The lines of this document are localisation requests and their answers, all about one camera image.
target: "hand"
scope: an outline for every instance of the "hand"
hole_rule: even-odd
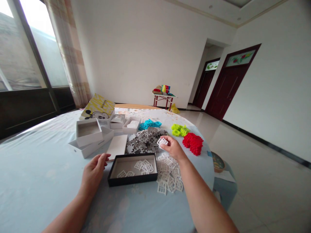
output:
[[[79,194],[93,198],[107,166],[110,154],[96,155],[84,168]]]
[[[168,141],[167,145],[161,144],[161,148],[166,150],[178,163],[188,160],[187,155],[175,139],[170,136],[161,136],[161,138]]]

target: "black box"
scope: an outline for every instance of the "black box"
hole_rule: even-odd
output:
[[[147,160],[153,166],[153,172],[151,174],[141,175],[142,170],[134,168],[136,162],[139,160]],[[117,178],[117,175],[125,171],[132,171],[135,173],[134,176]],[[145,153],[145,154],[127,154],[127,155],[117,155],[113,161],[111,170],[108,176],[109,187],[143,183],[149,181],[156,181],[158,179],[158,167],[156,165],[156,155],[155,153]]]

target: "ceiling trim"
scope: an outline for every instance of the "ceiling trim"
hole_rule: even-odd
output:
[[[200,10],[200,9],[198,9],[198,8],[195,8],[195,7],[189,6],[189,5],[187,5],[187,4],[184,4],[184,3],[182,3],[182,2],[179,2],[179,1],[177,1],[177,0],[164,0],[164,1],[170,2],[170,3],[174,4],[174,5],[180,6],[180,7],[182,7],[182,8],[187,9],[187,10],[196,12],[196,13],[198,13],[198,14],[200,14],[200,15],[205,16],[205,17],[208,17],[208,18],[217,20],[217,21],[222,22],[222,23],[224,23],[224,24],[226,24],[226,25],[229,25],[229,26],[231,26],[231,27],[240,28],[240,27],[242,27],[242,26],[248,24],[249,22],[253,21],[254,19],[256,19],[256,18],[258,18],[258,17],[264,15],[265,13],[267,13],[267,12],[269,12],[269,11],[271,11],[271,10],[273,10],[274,8],[276,8],[276,7],[280,6],[280,5],[282,5],[284,2],[287,2],[288,0],[282,0],[282,1],[280,1],[280,2],[278,2],[278,3],[276,3],[276,4],[274,4],[273,6],[269,7],[268,9],[264,10],[263,12],[261,12],[261,13],[259,13],[258,15],[256,15],[256,16],[250,18],[249,20],[245,21],[244,23],[242,23],[242,24],[240,24],[240,25],[237,25],[237,24],[235,24],[235,23],[231,23],[231,22],[229,22],[229,21],[227,21],[227,20],[224,20],[224,19],[222,19],[222,18],[219,18],[219,17],[217,17],[217,16],[214,16],[214,15],[212,15],[212,14],[209,14],[209,13],[207,13],[207,12],[205,12],[205,11],[202,11],[202,10]]]
[[[189,5],[187,5],[187,4],[184,4],[184,3],[182,3],[182,2],[179,2],[179,1],[177,1],[177,0],[164,0],[164,1],[170,2],[170,3],[174,4],[174,5],[180,6],[180,7],[182,7],[182,8],[188,9],[188,10],[193,11],[193,12],[196,12],[196,13],[198,13],[198,14],[200,14],[200,15],[203,15],[203,16],[206,16],[206,17],[208,17],[208,18],[215,19],[215,20],[217,20],[217,21],[219,21],[219,22],[222,22],[222,23],[224,23],[224,24],[227,24],[227,25],[229,25],[229,26],[231,26],[231,27],[238,28],[238,25],[237,25],[237,24],[231,23],[231,22],[229,22],[229,21],[227,21],[227,20],[224,20],[224,19],[222,19],[222,18],[219,18],[219,17],[217,17],[217,16],[214,16],[214,15],[212,15],[212,14],[209,14],[209,13],[207,13],[207,12],[205,12],[205,11],[199,10],[198,8],[195,8],[195,7],[189,6]]]
[[[238,28],[244,26],[245,24],[248,24],[249,22],[253,21],[254,19],[257,19],[258,17],[264,15],[265,13],[267,13],[267,12],[273,10],[274,8],[276,8],[276,7],[280,6],[280,5],[282,5],[284,2],[287,2],[287,1],[288,1],[288,0],[282,0],[282,1],[280,1],[280,2],[278,2],[278,3],[276,3],[276,4],[274,4],[273,6],[269,7],[268,9],[266,9],[266,10],[264,10],[263,12],[259,13],[258,15],[256,15],[256,16],[250,18],[249,20],[246,20],[244,23],[241,23],[241,24],[238,26]]]

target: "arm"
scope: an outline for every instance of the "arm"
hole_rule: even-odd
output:
[[[188,159],[179,143],[170,136],[162,149],[179,163],[191,216],[198,232],[239,232],[233,221]]]
[[[84,168],[82,184],[73,201],[48,225],[47,232],[80,232],[103,177],[110,154],[96,155]]]

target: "yellow mickey mouse box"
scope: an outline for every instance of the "yellow mickey mouse box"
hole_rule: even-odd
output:
[[[86,120],[91,118],[97,119],[109,119],[113,113],[114,106],[116,104],[110,100],[105,99],[101,95],[95,93],[93,98],[85,107],[83,113],[80,116],[80,120]]]

